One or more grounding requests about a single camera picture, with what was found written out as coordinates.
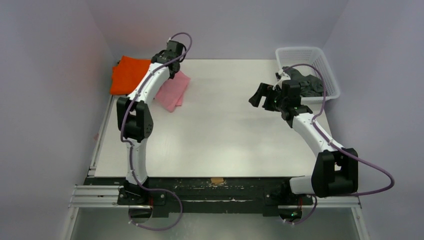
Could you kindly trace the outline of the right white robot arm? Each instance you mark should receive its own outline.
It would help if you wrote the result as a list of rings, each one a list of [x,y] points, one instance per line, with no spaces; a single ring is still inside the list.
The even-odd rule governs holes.
[[[279,112],[316,157],[311,175],[292,177],[289,185],[281,189],[282,200],[292,204],[300,195],[324,198],[355,193],[359,181],[357,152],[331,138],[318,123],[313,111],[301,103],[300,92],[301,86],[294,80],[284,80],[276,86],[260,83],[248,100],[253,107],[258,107],[264,98],[262,108]]]

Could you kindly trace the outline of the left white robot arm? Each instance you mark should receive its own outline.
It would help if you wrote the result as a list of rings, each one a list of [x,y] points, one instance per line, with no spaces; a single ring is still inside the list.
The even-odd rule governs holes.
[[[116,101],[120,139],[126,144],[128,155],[128,171],[119,188],[118,205],[142,205],[149,200],[149,189],[143,185],[148,179],[147,141],[154,128],[149,105],[160,87],[179,72],[188,50],[189,46],[168,40],[166,48],[151,58],[149,68],[135,90]]]

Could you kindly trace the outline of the pink t shirt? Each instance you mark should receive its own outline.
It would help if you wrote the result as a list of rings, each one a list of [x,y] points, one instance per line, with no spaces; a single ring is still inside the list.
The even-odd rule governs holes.
[[[177,107],[182,106],[184,94],[190,81],[190,77],[179,71],[175,74],[174,78],[170,78],[164,82],[154,99],[162,108],[172,113]]]

